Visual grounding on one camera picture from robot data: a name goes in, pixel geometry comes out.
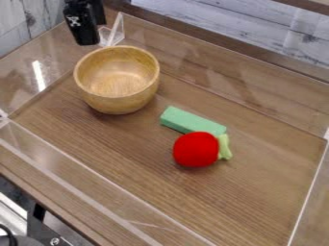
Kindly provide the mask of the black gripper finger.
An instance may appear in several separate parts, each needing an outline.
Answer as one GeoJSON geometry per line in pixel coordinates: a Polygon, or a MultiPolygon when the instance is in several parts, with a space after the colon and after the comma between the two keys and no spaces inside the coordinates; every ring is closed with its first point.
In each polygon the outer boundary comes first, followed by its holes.
{"type": "Polygon", "coordinates": [[[92,6],[96,24],[106,25],[107,19],[106,19],[106,13],[104,13],[103,0],[88,0],[88,1],[92,6]]]}
{"type": "Polygon", "coordinates": [[[88,0],[64,0],[64,19],[78,45],[99,43],[98,24],[88,0]]]}

